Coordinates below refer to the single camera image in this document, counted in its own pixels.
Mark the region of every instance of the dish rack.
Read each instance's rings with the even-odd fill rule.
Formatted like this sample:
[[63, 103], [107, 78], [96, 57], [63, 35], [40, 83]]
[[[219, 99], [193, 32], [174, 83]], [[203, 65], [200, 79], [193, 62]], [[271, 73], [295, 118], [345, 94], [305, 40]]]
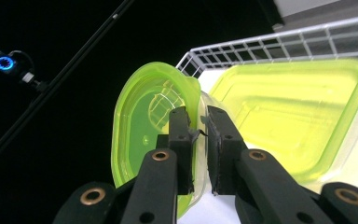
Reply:
[[[343, 58], [358, 58], [358, 18], [344, 21], [335, 21], [326, 24], [311, 26], [293, 31], [261, 35], [238, 39], [199, 48], [187, 52], [176, 65], [186, 76], [197, 77], [202, 80], [217, 78], [211, 75], [214, 71], [223, 73], [229, 67], [237, 64], [255, 63], [283, 63], [296, 61], [332, 60]], [[342, 146], [352, 154], [352, 149], [358, 147], [358, 112], [352, 123], [353, 128], [347, 135]], [[350, 153], [336, 158], [342, 164], [349, 158]], [[342, 167], [334, 167], [338, 172]], [[358, 186], [358, 172], [342, 177], [342, 180]], [[337, 173], [326, 176], [324, 181], [331, 179]], [[306, 186], [319, 191], [321, 182]]]

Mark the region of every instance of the white surface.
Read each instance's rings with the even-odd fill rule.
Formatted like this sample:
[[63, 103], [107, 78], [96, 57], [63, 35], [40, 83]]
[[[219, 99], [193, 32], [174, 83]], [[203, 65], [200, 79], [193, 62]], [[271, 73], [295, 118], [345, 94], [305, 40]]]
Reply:
[[338, 0], [274, 0], [281, 16], [286, 17], [315, 7], [321, 7]]
[[[199, 78], [201, 89], [205, 92], [209, 92], [215, 81], [223, 72], [224, 70], [210, 70], [202, 73]], [[327, 182], [337, 181], [349, 183], [358, 187], [358, 140], [356, 141], [355, 147], [348, 157], [348, 160], [342, 167], [341, 172]], [[307, 187], [316, 190], [320, 188], [320, 184], [315, 186], [309, 185]], [[211, 193], [211, 184], [208, 184], [201, 199], [178, 219], [178, 223], [240, 223], [235, 210], [234, 199], [234, 196], [213, 196]]]

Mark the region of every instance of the white wire rack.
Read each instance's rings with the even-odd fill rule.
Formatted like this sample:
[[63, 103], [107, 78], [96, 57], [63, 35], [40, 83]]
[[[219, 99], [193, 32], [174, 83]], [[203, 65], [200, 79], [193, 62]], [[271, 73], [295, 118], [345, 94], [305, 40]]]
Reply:
[[358, 58], [358, 18], [191, 49], [177, 64], [185, 75], [235, 64]]

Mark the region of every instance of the green plastic lid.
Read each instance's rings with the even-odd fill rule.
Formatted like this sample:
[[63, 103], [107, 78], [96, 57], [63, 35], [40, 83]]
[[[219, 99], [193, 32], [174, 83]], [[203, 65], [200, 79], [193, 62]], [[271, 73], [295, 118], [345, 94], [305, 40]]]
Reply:
[[[169, 112], [185, 106], [197, 127], [200, 84], [166, 63], [149, 63], [130, 77], [118, 97], [112, 142], [112, 172], [116, 187], [137, 176], [145, 153], [156, 148], [158, 134], [167, 134]], [[192, 195], [178, 197], [178, 216]]]
[[329, 171], [358, 110], [358, 60], [233, 66], [209, 94], [247, 144], [307, 183]]

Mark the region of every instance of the plastic container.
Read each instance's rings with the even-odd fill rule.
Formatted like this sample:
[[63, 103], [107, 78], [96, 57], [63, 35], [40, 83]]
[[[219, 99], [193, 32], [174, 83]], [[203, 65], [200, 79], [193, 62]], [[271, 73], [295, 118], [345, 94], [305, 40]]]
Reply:
[[299, 183], [325, 175], [358, 110], [358, 60], [229, 68], [209, 94], [244, 141], [273, 154]]
[[[111, 162], [116, 187], [137, 176], [145, 153], [156, 148], [158, 134], [168, 133], [169, 112], [183, 105], [191, 120], [190, 128], [204, 125], [200, 116], [205, 107], [196, 78], [185, 77], [166, 63], [149, 63], [134, 72], [118, 97], [114, 115]], [[200, 138], [193, 152], [195, 192], [178, 196], [179, 217], [203, 193], [205, 139]]]

